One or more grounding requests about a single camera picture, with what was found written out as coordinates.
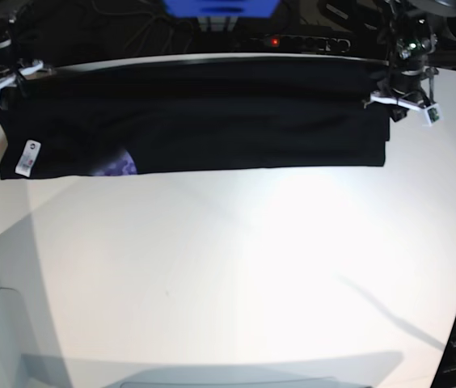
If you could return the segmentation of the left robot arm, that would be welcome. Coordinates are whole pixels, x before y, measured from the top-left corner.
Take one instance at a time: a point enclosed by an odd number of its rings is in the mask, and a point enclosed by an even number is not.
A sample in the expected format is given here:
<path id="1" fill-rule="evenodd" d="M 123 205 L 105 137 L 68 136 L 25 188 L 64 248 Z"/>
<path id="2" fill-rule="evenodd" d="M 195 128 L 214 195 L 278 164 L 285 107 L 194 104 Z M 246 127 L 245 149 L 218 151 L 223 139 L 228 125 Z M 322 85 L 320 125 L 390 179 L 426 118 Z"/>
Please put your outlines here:
<path id="1" fill-rule="evenodd" d="M 434 99 L 434 78 L 439 71 L 429 65 L 437 37 L 426 14 L 406 1 L 388 1 L 383 18 L 385 26 L 378 38 L 386 44 L 386 69 L 377 90 L 363 101 L 364 107 L 383 104 L 395 122 L 415 112 L 427 126 L 433 126 L 442 120 Z"/>

